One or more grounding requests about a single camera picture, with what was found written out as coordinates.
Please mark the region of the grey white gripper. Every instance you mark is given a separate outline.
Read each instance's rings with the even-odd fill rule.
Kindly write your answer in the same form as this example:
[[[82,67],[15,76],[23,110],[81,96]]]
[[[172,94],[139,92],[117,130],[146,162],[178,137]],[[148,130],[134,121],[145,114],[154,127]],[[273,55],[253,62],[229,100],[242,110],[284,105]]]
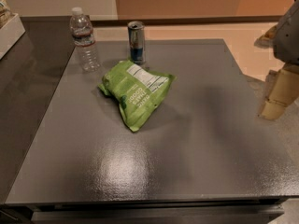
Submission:
[[[285,63],[278,71],[269,71],[259,110],[261,118],[276,120],[299,98],[299,0],[254,45],[273,47],[274,56]]]

